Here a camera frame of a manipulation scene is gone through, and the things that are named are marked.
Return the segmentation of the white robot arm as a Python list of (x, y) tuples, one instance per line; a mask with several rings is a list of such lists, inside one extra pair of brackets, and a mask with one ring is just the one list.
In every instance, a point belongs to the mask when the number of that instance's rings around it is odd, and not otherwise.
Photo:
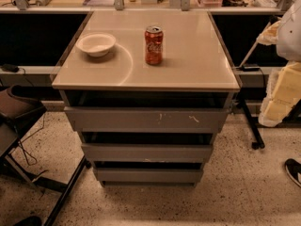
[(301, 100), (301, 0), (264, 29), (257, 42), (274, 44), (277, 55), (287, 60), (284, 67), (271, 71), (258, 118), (259, 124), (275, 127)]

